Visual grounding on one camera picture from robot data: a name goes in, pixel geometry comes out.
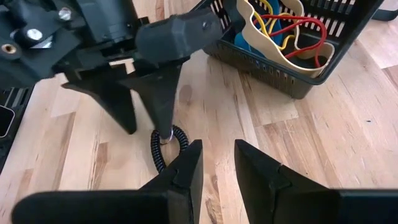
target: black coiled cable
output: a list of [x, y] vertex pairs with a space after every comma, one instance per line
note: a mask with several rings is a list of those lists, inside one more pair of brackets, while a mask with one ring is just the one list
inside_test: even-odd
[[[187, 135], [181, 128], [173, 125], [173, 135], [180, 143], [180, 154], [185, 151], [189, 146], [189, 140]], [[160, 134], [157, 130], [153, 131], [150, 136], [150, 151], [152, 153], [152, 158], [154, 160], [156, 169], [161, 173], [166, 169], [166, 163], [164, 161], [162, 151], [160, 150]]]

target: red cable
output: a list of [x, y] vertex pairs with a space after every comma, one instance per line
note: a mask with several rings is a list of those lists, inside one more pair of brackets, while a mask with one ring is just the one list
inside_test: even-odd
[[[323, 22], [321, 22], [320, 20], [315, 19], [315, 18], [303, 17], [303, 16], [262, 15], [261, 18], [262, 19], [268, 19], [268, 18], [271, 18], [271, 19], [301, 19], [300, 21], [298, 21], [298, 22], [296, 22], [296, 23], [294, 23], [292, 25], [289, 25], [289, 26], [287, 26], [287, 27], [285, 27], [285, 28], [283, 28], [281, 30], [278, 30], [277, 32], [273, 32], [273, 33], [269, 34], [270, 37], [273, 37], [275, 35], [279, 35], [281, 33], [284, 33], [284, 32], [286, 32], [288, 30], [291, 30], [294, 27], [296, 27], [296, 26], [298, 26], [300, 24], [303, 24], [305, 22], [311, 22], [311, 23], [316, 24], [321, 29], [321, 39], [318, 41], [318, 43], [316, 43], [316, 44], [314, 44], [312, 46], [309, 46], [309, 47], [305, 47], [305, 48], [300, 49], [300, 50], [296, 50], [296, 51], [294, 51], [294, 52], [292, 52], [290, 54], [285, 55], [285, 57], [287, 59], [289, 59], [289, 58], [291, 58], [293, 56], [296, 56], [297, 54], [300, 54], [302, 52], [305, 52], [305, 51], [308, 51], [308, 50], [312, 50], [312, 49], [317, 49], [317, 51], [315, 52], [315, 65], [318, 68], [321, 67], [321, 65], [319, 63], [319, 51], [320, 51], [320, 47], [323, 45], [323, 43], [325, 43], [326, 38], [327, 38], [327, 29], [326, 29], [325, 25], [323, 24]], [[257, 19], [255, 21], [253, 21], [254, 25], [256, 25], [257, 23], [258, 23]]]

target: plastic basket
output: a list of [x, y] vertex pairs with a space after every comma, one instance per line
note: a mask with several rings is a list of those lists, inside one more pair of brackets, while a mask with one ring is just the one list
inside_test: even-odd
[[17, 134], [33, 88], [0, 90], [0, 174]]
[[[223, 38], [206, 46], [203, 50], [208, 55], [236, 67], [238, 70], [248, 72], [258, 80], [296, 99], [304, 98], [312, 86], [326, 81], [383, 2], [383, 0], [301, 0], [305, 16], [315, 17], [325, 24], [328, 31], [327, 42], [336, 48], [331, 62], [324, 71], [318, 77], [310, 78], [235, 46], [233, 40], [236, 29], [224, 8], [224, 2], [228, 1], [233, 2], [233, 0], [202, 0], [193, 9], [211, 8], [220, 18], [223, 26]], [[249, 2], [255, 7], [263, 7], [259, 1], [249, 0]], [[279, 3], [280, 10], [285, 11], [284, 5], [280, 1]], [[300, 38], [299, 42], [303, 42], [303, 44], [314, 42], [320, 38], [316, 26], [304, 25], [300, 30], [304, 36]]]

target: yellow cable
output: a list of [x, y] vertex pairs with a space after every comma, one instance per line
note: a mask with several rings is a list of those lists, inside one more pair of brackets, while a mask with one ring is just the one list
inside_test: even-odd
[[268, 33], [267, 33], [266, 25], [264, 24], [264, 21], [261, 19], [261, 16], [260, 16], [256, 11], [254, 11], [254, 17], [255, 17], [255, 18], [259, 21], [259, 23], [260, 23], [261, 32], [262, 32], [265, 36], [269, 37], [269, 35], [268, 35]]
[[[279, 14], [278, 16], [293, 16], [293, 15], [291, 15], [290, 13], [287, 13], [287, 12], [283, 12], [283, 13]], [[277, 20], [278, 19], [272, 19], [271, 25], [269, 26], [268, 34], [272, 33], [272, 30], [274, 29], [274, 26], [275, 26], [275, 23]]]
[[294, 35], [288, 35], [285, 40], [284, 43], [281, 47], [278, 46], [279, 50], [285, 50], [286, 46], [287, 46], [287, 42], [289, 41], [290, 38], [295, 38], [296, 36]]
[[[268, 12], [269, 12], [270, 15], [274, 15], [274, 11], [272, 10], [272, 6], [269, 4], [269, 2], [267, 2], [267, 0], [260, 0], [260, 2], [264, 3], [264, 5], [266, 6], [266, 8], [268, 8]], [[281, 14], [279, 14], [279, 15], [280, 15], [280, 16], [290, 15], [290, 16], [291, 16], [291, 14], [289, 14], [289, 13], [287, 13], [287, 12], [283, 12], [283, 13], [281, 13]], [[265, 36], [269, 37], [269, 34], [271, 34], [271, 32], [272, 32], [272, 30], [273, 30], [273, 28], [274, 28], [274, 26], [275, 26], [275, 23], [276, 23], [277, 19], [268, 19], [267, 23], [265, 24], [264, 21], [262, 20], [261, 16], [260, 16], [256, 11], [254, 11], [254, 17], [255, 17], [255, 18], [257, 19], [257, 21], [260, 23], [260, 27], [261, 27], [260, 30], [261, 30], [261, 32], [262, 32]], [[271, 22], [271, 25], [270, 25], [270, 28], [269, 28], [269, 32], [267, 32], [266, 27], [268, 26], [268, 24], [269, 24], [270, 22]], [[282, 46], [281, 46], [281, 47], [278, 46], [279, 50], [284, 50], [284, 49], [286, 48], [286, 46], [287, 46], [287, 42], [289, 41], [289, 39], [290, 39], [290, 38], [294, 38], [294, 37], [295, 37], [294, 35], [288, 35], [288, 36], [284, 39], [284, 42], [283, 42]]]
[[[264, 3], [264, 5], [266, 5], [266, 8], [268, 8], [268, 13], [270, 15], [274, 15], [274, 10], [272, 9], [271, 4], [269, 4], [269, 2], [267, 0], [260, 0], [260, 2]], [[266, 27], [269, 25], [270, 22], [271, 22], [271, 19], [268, 19], [267, 23], [265, 24]]]
[[[292, 16], [291, 14], [287, 13], [287, 12], [283, 12], [281, 14], [279, 14], [279, 16]], [[268, 30], [268, 34], [272, 33], [272, 30], [274, 29], [275, 23], [278, 19], [273, 19], [271, 22], [271, 25], [269, 26], [269, 30]], [[295, 38], [294, 35], [288, 35], [285, 39], [284, 39], [284, 43], [282, 44], [281, 47], [278, 46], [279, 50], [285, 50], [286, 46], [287, 46], [287, 42], [289, 41], [290, 38]]]

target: wooden table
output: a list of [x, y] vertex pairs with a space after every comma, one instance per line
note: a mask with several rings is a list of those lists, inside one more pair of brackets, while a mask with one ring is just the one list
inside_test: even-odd
[[[139, 16], [155, 21], [189, 11], [198, 0], [134, 2]], [[190, 139], [203, 140], [201, 223], [248, 222], [235, 139], [329, 187], [398, 188], [397, 35], [398, 20], [370, 22], [329, 80], [300, 101], [195, 53], [183, 66], [174, 120]], [[34, 192], [136, 189], [157, 175], [153, 125], [137, 94], [139, 130], [129, 136], [89, 96], [60, 88], [64, 82], [58, 75], [33, 92], [0, 175], [0, 223]], [[164, 149], [168, 161], [178, 153], [174, 146]]]

